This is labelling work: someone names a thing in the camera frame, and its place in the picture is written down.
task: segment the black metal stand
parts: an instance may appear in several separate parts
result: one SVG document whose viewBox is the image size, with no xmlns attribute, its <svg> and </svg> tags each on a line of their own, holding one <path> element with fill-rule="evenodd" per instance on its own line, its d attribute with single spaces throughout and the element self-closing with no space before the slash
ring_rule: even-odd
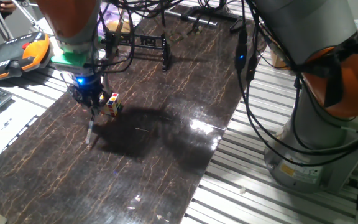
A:
<svg viewBox="0 0 358 224">
<path fill-rule="evenodd" d="M 121 35 L 123 38 L 119 44 L 131 46 L 131 36 L 129 34 Z M 172 53 L 165 36 L 163 34 L 161 35 L 161 37 L 135 34 L 135 41 L 136 39 L 140 39 L 140 44 L 135 44 L 135 47 L 162 51 L 162 70 L 167 71 L 171 62 Z M 161 41 L 161 46 L 157 45 L 157 42 L 159 41 Z"/>
<path fill-rule="evenodd" d="M 216 17 L 227 21 L 232 21 L 233 25 L 230 26 L 230 33 L 235 33 L 239 31 L 240 28 L 242 27 L 242 18 L 241 16 L 237 16 L 225 12 L 224 11 L 225 7 L 221 10 L 212 12 L 212 11 L 206 11 L 200 6 L 194 6 L 188 8 L 183 14 L 181 14 L 180 17 L 182 20 L 188 20 L 190 16 L 194 16 L 195 14 L 204 14 L 207 16 Z"/>
</svg>

